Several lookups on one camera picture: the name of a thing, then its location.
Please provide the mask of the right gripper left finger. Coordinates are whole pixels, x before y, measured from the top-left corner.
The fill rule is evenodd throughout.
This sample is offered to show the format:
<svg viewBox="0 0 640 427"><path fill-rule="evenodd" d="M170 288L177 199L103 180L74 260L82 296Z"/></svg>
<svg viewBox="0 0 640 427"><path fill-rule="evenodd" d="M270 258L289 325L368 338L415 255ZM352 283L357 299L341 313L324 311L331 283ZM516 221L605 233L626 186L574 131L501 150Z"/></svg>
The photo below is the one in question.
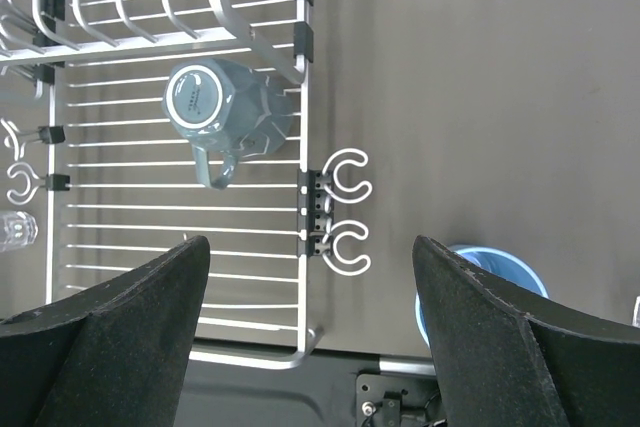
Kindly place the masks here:
<svg viewBox="0 0 640 427"><path fill-rule="evenodd" d="M173 425L209 267L196 236L2 320L2 425Z"/></svg>

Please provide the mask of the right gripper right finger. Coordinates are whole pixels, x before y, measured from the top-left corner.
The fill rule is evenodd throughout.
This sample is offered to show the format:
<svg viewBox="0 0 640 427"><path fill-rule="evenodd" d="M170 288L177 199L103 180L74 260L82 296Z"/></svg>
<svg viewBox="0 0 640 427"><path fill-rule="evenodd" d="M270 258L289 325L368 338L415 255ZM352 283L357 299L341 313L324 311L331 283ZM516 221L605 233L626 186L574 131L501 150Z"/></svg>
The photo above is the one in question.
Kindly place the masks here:
<svg viewBox="0 0 640 427"><path fill-rule="evenodd" d="M412 265L450 426L636 426L639 330L419 236Z"/></svg>

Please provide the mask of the grey-blue ceramic mug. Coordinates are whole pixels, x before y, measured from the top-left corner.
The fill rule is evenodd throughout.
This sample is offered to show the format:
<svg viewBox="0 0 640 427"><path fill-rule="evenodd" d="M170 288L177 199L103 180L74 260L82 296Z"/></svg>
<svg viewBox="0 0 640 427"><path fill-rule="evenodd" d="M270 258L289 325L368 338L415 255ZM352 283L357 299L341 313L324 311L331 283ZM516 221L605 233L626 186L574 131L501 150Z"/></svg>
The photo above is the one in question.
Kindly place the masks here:
<svg viewBox="0 0 640 427"><path fill-rule="evenodd" d="M198 182L216 190L232 183L241 160L280 149L294 121L292 101L276 80L223 59L172 68L162 109L191 146Z"/></svg>

